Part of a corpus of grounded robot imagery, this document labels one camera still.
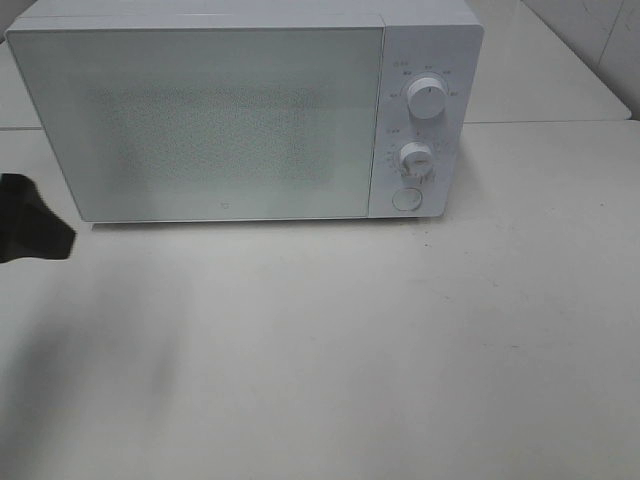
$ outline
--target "knob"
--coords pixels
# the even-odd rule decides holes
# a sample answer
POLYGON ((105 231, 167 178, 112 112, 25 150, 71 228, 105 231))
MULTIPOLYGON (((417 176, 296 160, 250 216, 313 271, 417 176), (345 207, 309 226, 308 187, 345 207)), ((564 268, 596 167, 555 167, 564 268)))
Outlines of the knob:
POLYGON ((433 151, 424 143, 414 142, 400 150, 400 166, 411 177, 424 178, 433 171, 435 157, 433 151))
POLYGON ((407 89, 407 104, 414 117, 427 120, 444 110, 447 87, 437 77, 428 76, 415 80, 407 89))

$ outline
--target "white microwave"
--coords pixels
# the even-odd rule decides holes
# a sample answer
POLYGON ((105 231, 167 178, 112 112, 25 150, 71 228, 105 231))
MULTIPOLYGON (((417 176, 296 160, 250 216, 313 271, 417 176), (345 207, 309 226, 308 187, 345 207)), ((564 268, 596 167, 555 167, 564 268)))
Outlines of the white microwave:
POLYGON ((7 40, 90 222, 443 213, 463 0, 39 0, 7 40))

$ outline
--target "table surface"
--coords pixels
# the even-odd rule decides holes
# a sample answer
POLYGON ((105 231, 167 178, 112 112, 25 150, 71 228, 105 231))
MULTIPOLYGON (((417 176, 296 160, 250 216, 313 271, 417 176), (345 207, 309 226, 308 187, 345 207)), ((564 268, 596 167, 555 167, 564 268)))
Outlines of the table surface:
MULTIPOLYGON (((467 122, 624 120, 629 109, 523 3, 471 0, 486 36, 467 122)), ((6 44, 0 129, 38 127, 6 44)))
POLYGON ((79 228, 0 266, 0 478, 640 477, 640 123, 466 125, 444 218, 79 228))

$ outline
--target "power level knob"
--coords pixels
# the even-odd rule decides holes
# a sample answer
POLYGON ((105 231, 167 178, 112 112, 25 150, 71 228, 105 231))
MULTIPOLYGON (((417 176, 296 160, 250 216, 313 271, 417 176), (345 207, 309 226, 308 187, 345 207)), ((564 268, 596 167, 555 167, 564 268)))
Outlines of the power level knob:
POLYGON ((405 175, 424 178, 433 171, 435 157, 428 145, 408 143, 400 150, 400 167, 405 175))
POLYGON ((447 87, 435 76, 415 80, 407 89, 407 103, 414 117, 427 120, 444 110, 447 87))

